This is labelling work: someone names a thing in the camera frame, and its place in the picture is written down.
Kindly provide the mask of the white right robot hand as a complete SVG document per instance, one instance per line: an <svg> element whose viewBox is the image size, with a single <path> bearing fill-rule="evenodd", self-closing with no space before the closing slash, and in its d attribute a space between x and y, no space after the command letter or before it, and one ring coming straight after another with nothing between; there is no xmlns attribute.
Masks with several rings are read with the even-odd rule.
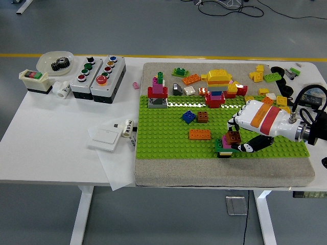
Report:
<svg viewBox="0 0 327 245"><path fill-rule="evenodd" d="M272 145L276 136L300 142L305 128L304 122L296 117L290 122L290 117L287 111L279 107L256 100L247 101L246 105L228 120L227 128L229 131L233 128L237 131L243 128L259 135L247 143L233 143L231 148L240 152L257 152Z"/></svg>

